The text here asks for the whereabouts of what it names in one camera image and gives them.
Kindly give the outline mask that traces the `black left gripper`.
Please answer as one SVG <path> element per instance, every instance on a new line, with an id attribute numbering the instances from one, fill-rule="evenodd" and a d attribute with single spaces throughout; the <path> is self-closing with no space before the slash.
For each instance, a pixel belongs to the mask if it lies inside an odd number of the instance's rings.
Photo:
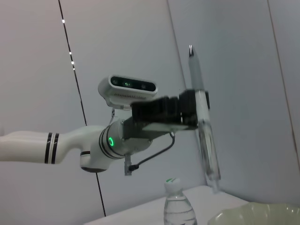
<path id="1" fill-rule="evenodd" d="M 205 91 L 205 96 L 210 109 L 208 91 Z M 123 136 L 126 140 L 154 140 L 167 133 L 195 130 L 198 127 L 195 90 L 185 90 L 177 97 L 134 102 L 131 106 L 132 116 L 123 123 Z"/>

